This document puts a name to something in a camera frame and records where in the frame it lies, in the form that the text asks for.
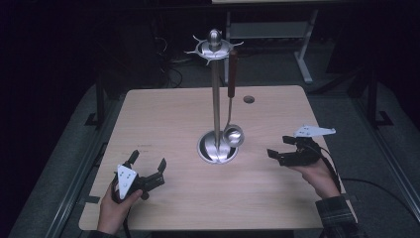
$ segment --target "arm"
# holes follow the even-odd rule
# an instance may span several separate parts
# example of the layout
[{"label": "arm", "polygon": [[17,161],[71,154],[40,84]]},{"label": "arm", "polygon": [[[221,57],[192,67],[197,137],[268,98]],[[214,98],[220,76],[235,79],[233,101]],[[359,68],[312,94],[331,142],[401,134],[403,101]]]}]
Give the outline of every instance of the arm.
[{"label": "arm", "polygon": [[127,199],[125,199],[121,204],[118,204],[112,200],[111,192],[110,184],[101,202],[97,230],[92,231],[89,234],[90,238],[116,237],[115,235],[123,225],[124,219],[127,217],[130,207],[143,194],[141,190],[137,190],[127,197]]},{"label": "arm", "polygon": [[322,198],[316,202],[316,206],[327,237],[368,237],[357,224],[323,160],[309,166],[289,168],[302,173],[303,179],[307,180]]}]

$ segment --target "sleeve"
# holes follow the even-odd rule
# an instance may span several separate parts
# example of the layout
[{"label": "sleeve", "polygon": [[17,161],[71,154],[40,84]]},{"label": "sleeve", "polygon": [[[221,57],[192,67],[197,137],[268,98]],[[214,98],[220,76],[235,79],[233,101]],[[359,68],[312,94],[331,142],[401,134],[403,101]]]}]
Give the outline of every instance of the sleeve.
[{"label": "sleeve", "polygon": [[316,207],[324,226],[324,234],[328,238],[368,237],[356,222],[352,211],[342,196],[319,200],[316,202]]},{"label": "sleeve", "polygon": [[92,230],[89,232],[89,236],[87,238],[118,238],[118,236],[110,235],[97,230]]}]

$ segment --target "round knob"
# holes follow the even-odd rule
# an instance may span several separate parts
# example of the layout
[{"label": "round knob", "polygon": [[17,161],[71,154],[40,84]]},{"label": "round knob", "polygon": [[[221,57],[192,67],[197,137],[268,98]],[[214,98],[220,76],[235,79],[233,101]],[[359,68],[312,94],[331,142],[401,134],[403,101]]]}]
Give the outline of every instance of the round knob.
[{"label": "round knob", "polygon": [[207,41],[209,42],[210,51],[217,52],[222,47],[222,34],[218,30],[213,29],[210,31]]}]

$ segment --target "table top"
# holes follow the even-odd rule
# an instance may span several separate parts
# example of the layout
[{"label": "table top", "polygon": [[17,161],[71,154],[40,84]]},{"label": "table top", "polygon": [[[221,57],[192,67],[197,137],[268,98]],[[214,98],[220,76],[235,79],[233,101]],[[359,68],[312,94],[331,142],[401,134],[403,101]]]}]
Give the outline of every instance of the table top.
[{"label": "table top", "polygon": [[[227,121],[227,88],[221,93],[221,128]],[[255,102],[244,102],[245,96]],[[302,125],[318,126],[300,86],[238,87],[231,123],[245,133],[235,159],[211,165],[197,153],[201,136],[213,131],[211,88],[132,90],[124,101],[91,196],[102,197],[118,164],[140,155],[133,170],[149,176],[166,159],[165,184],[136,202],[129,227],[135,230],[302,229],[322,227],[320,198],[301,174],[281,167],[266,149],[280,153]],[[314,141],[326,148],[323,137]],[[96,229],[99,204],[86,203],[79,226]]]}]

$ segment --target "hand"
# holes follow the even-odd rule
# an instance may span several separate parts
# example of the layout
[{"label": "hand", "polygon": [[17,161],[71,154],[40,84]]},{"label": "hand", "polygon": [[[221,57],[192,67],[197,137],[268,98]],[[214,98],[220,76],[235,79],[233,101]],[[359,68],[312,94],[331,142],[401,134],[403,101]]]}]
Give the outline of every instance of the hand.
[{"label": "hand", "polygon": [[289,168],[301,172],[303,179],[307,180],[315,188],[315,192],[321,198],[324,199],[340,195],[330,171],[322,160],[318,160],[318,162],[310,166]]},{"label": "hand", "polygon": [[109,185],[101,202],[97,230],[115,235],[123,225],[124,219],[126,218],[130,207],[139,199],[143,192],[141,190],[137,190],[127,197],[121,204],[118,204],[112,199],[111,186],[112,184]]}]

